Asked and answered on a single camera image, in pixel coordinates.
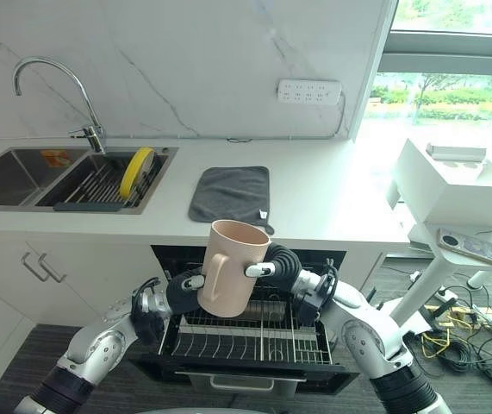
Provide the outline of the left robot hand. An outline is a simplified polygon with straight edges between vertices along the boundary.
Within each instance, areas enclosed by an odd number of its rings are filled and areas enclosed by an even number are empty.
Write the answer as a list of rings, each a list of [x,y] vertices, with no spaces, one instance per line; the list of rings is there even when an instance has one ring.
[[[202,268],[187,270],[173,277],[166,289],[166,297],[171,313],[185,314],[200,308],[197,292],[204,285]]]

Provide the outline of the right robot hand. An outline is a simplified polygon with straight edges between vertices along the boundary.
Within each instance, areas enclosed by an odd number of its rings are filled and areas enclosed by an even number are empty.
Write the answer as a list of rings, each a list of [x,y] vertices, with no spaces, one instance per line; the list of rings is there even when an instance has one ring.
[[[262,262],[245,267],[245,276],[250,279],[265,279],[269,285],[291,292],[301,270],[302,264],[292,250],[272,242]]]

